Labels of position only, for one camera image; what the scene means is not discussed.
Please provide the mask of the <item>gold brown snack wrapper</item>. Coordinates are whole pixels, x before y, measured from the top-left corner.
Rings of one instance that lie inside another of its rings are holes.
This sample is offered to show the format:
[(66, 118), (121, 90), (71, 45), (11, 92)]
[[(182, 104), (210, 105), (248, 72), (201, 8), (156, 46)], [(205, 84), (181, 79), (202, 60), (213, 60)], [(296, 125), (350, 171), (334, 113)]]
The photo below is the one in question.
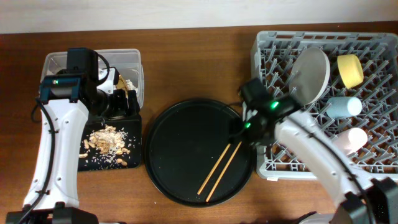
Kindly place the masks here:
[(128, 91), (128, 87), (127, 87), (126, 81), (125, 81), (125, 79), (123, 78), (122, 75), (119, 75), (118, 83), (115, 85), (115, 88), (117, 90)]

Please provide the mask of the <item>wooden chopstick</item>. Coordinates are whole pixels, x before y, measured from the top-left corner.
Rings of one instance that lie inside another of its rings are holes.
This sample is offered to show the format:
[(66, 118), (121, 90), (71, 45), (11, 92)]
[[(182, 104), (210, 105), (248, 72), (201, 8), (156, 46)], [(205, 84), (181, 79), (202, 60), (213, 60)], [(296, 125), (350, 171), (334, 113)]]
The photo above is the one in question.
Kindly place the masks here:
[(234, 149), (232, 155), (229, 157), (227, 163), (226, 163), (225, 166), (223, 167), (223, 169), (222, 169), (220, 175), (218, 176), (218, 178), (217, 178), (217, 180), (216, 180), (214, 186), (212, 187), (210, 193), (208, 194), (208, 196), (207, 196), (207, 198), (206, 198), (206, 202), (209, 202), (210, 199), (212, 198), (212, 196), (213, 196), (215, 190), (217, 189), (218, 185), (220, 184), (220, 182), (221, 182), (223, 176), (224, 176), (225, 173), (226, 173), (226, 170), (228, 169), (229, 165), (231, 164), (232, 160), (234, 159), (234, 157), (235, 157), (237, 151), (239, 150), (239, 148), (241, 147), (241, 145), (242, 145), (242, 141), (240, 141), (240, 142), (238, 143), (238, 145), (237, 145), (236, 148)]
[(203, 189), (206, 187), (208, 181), (211, 179), (213, 173), (215, 172), (216, 168), (218, 167), (219, 163), (221, 162), (222, 158), (224, 158), (224, 155), (227, 153), (228, 149), (230, 148), (231, 144), (227, 144), (227, 146), (225, 147), (225, 149), (223, 150), (223, 152), (221, 153), (221, 155), (219, 156), (219, 158), (217, 159), (217, 161), (215, 162), (214, 166), (212, 167), (212, 169), (210, 170), (209, 174), (207, 175), (206, 179), (203, 181), (202, 185), (200, 186), (200, 188), (197, 191), (197, 195), (200, 195), (203, 191)]

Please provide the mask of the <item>grey round plate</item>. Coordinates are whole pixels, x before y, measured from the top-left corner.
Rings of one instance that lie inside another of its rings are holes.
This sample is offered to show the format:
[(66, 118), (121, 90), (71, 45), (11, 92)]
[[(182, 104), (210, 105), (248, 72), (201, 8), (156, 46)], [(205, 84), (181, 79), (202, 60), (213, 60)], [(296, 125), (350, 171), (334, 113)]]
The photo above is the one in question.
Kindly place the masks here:
[(330, 78), (330, 62), (316, 47), (304, 50), (296, 59), (289, 81), (289, 92), (301, 105), (313, 103), (322, 96)]

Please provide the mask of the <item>light blue plastic cup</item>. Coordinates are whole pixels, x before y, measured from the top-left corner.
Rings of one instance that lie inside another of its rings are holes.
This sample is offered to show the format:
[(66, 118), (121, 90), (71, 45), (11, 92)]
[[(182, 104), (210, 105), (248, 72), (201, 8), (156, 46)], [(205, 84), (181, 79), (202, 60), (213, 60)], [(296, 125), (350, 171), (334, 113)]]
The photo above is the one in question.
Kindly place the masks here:
[(362, 111), (362, 102), (357, 97), (332, 97), (327, 103), (330, 107), (326, 114), (333, 119), (350, 118), (357, 116)]

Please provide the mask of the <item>round black serving tray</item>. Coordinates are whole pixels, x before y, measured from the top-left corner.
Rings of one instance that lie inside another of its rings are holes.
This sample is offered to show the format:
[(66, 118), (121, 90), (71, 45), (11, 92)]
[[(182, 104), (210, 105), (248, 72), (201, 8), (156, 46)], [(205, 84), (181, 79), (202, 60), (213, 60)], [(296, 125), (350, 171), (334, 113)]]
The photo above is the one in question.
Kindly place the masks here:
[[(255, 165), (254, 151), (242, 142), (209, 202), (206, 198), (238, 143), (228, 141), (229, 122), (241, 118), (232, 107), (211, 99), (181, 101), (154, 121), (144, 149), (147, 173), (167, 198), (189, 207), (210, 207), (244, 188)], [(197, 191), (227, 146), (226, 155), (200, 195)]]

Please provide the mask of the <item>white tissue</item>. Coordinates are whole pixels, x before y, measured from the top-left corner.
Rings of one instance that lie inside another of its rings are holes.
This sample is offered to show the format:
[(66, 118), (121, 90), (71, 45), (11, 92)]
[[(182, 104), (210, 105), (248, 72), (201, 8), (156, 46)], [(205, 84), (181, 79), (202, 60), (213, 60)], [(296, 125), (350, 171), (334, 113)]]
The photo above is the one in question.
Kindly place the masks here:
[(134, 90), (136, 93), (138, 92), (138, 88), (133, 85), (132, 81), (130, 80), (125, 80), (125, 86), (127, 90)]

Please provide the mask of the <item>pink plastic cup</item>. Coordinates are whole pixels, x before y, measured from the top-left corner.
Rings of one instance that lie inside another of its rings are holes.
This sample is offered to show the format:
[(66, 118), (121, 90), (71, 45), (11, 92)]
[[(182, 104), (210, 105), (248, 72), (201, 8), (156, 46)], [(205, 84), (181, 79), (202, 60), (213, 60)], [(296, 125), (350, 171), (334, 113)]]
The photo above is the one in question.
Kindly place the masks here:
[(368, 135), (364, 130), (351, 128), (339, 133), (333, 140), (333, 144), (344, 154), (349, 155), (360, 150), (367, 141)]

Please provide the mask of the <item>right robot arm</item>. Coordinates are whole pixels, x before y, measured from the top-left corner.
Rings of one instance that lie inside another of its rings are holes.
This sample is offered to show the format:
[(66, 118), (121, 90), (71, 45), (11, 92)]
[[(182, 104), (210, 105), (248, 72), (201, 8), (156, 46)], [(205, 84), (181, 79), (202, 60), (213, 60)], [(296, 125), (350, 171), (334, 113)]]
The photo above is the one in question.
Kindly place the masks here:
[(257, 113), (234, 134), (249, 145), (278, 142), (292, 150), (326, 189), (333, 214), (311, 212), (297, 223), (397, 223), (397, 183), (353, 164), (292, 97), (244, 96)]

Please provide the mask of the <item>yellow bowl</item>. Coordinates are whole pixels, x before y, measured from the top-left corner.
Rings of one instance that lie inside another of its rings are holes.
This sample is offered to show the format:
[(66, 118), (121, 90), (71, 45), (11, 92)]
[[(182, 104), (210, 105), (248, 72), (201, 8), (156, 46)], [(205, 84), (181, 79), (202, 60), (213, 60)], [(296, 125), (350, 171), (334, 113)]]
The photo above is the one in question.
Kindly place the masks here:
[(364, 81), (361, 62), (355, 54), (339, 55), (337, 64), (341, 80), (346, 88), (356, 87)]

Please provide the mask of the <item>food scraps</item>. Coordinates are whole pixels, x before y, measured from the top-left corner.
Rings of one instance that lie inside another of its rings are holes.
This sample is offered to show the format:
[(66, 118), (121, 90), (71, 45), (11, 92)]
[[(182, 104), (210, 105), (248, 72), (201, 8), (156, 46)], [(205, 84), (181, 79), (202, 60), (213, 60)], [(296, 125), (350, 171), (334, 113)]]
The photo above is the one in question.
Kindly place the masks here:
[(126, 169), (137, 165), (134, 155), (140, 143), (124, 128), (104, 125), (81, 139), (78, 170)]

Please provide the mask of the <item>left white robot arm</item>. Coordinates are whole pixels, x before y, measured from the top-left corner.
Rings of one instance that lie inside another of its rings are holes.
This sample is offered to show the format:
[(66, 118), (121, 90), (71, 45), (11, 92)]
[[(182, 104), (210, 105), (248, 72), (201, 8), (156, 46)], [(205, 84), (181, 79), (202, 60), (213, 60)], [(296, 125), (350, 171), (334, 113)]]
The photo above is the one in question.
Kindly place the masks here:
[(42, 133), (33, 181), (23, 208), (9, 212), (6, 223), (97, 223), (81, 210), (77, 194), (80, 141), (90, 113), (137, 114), (134, 90), (114, 90), (107, 79), (49, 75), (39, 86), (37, 106)]

